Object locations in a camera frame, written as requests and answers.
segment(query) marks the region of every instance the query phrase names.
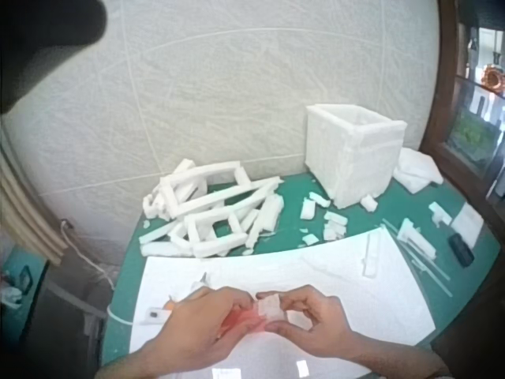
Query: foam box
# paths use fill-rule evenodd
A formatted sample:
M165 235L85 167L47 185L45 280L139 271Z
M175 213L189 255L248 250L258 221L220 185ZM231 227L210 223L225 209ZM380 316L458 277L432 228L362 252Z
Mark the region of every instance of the foam box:
M307 107L305 163L337 208L382 194L403 145L404 121L356 105Z

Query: white wall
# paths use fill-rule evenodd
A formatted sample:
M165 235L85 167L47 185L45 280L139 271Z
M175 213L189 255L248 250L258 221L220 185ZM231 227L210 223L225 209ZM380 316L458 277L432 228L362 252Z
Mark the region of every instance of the white wall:
M106 0L106 35L5 117L23 168L119 264L140 199L183 157L304 170L305 106L355 103L417 147L438 62L436 0Z

